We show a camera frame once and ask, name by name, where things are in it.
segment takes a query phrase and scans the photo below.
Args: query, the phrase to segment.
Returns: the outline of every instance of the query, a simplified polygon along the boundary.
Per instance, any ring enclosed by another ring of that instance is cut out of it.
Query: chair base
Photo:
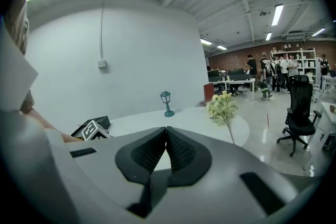
[[[293,152],[289,154],[290,157],[293,157],[294,153],[295,153],[295,148],[296,148],[296,141],[299,141],[300,143],[302,143],[303,145],[305,145],[303,148],[307,149],[308,144],[303,141],[299,135],[293,133],[291,130],[289,130],[287,127],[285,127],[282,131],[282,133],[289,133],[289,136],[285,136],[282,138],[277,139],[277,143],[280,142],[280,140],[287,140],[287,139],[292,139],[293,140]]]

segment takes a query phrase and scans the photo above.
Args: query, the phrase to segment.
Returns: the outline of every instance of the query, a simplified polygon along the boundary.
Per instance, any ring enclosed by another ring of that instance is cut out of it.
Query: black t-shirt
[[[320,65],[321,65],[321,66],[325,65],[324,68],[321,68],[321,75],[322,75],[322,76],[326,76],[327,73],[328,73],[328,69],[327,69],[328,60],[323,60],[323,59],[322,59],[322,60],[320,61]]]
[[[252,67],[252,68],[250,67],[250,74],[251,75],[256,75],[257,74],[257,62],[256,62],[256,60],[255,59],[250,59],[250,60],[247,61],[247,64]]]
[[[262,58],[260,63],[262,74],[264,74],[264,69],[266,69],[266,78],[272,77],[271,61],[266,58]]]

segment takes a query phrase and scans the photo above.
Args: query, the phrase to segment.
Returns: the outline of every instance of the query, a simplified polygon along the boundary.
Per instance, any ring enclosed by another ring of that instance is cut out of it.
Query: air conditioner
[[[293,33],[293,34],[288,34],[285,37],[285,40],[302,40],[306,37],[306,33]]]

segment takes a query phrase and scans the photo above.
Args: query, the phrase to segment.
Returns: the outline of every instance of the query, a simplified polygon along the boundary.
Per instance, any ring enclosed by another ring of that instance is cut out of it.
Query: brick wall
[[[233,70],[234,68],[243,68],[248,70],[249,68],[245,64],[248,61],[247,56],[251,54],[257,61],[257,68],[260,69],[261,53],[265,52],[267,57],[269,57],[273,47],[280,50],[284,44],[291,44],[292,48],[288,50],[294,50],[296,44],[299,44],[299,49],[302,48],[303,50],[315,48],[316,56],[322,57],[324,53],[331,67],[336,63],[335,41],[306,41],[305,44],[303,42],[281,42],[227,52],[209,57],[209,64],[212,69]]]

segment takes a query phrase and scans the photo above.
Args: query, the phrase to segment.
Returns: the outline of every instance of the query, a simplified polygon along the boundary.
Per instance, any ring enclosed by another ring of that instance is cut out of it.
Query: microphone
[[[109,131],[105,130],[94,120],[90,121],[90,123],[84,128],[82,131],[82,136],[85,141],[110,138]]]

